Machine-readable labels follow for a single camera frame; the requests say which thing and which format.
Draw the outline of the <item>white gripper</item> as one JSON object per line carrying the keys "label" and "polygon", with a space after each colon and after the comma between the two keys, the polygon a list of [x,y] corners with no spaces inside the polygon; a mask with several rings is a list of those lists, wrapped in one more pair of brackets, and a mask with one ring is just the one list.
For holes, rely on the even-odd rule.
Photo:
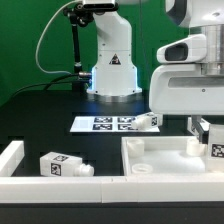
{"label": "white gripper", "polygon": [[159,66],[151,77],[149,108],[163,115],[192,115],[198,140],[207,142],[200,115],[224,115],[224,76],[202,75],[198,64]]}

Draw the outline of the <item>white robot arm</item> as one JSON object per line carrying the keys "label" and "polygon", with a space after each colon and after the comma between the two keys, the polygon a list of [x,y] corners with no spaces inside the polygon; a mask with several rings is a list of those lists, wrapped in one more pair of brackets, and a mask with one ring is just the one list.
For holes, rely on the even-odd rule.
{"label": "white robot arm", "polygon": [[[132,30],[115,11],[120,0],[82,0],[95,19],[98,60],[91,95],[105,100],[139,93],[132,63]],[[224,115],[224,0],[165,0],[167,16],[189,35],[157,50],[149,108],[156,114],[190,115],[198,130],[203,115]]]}

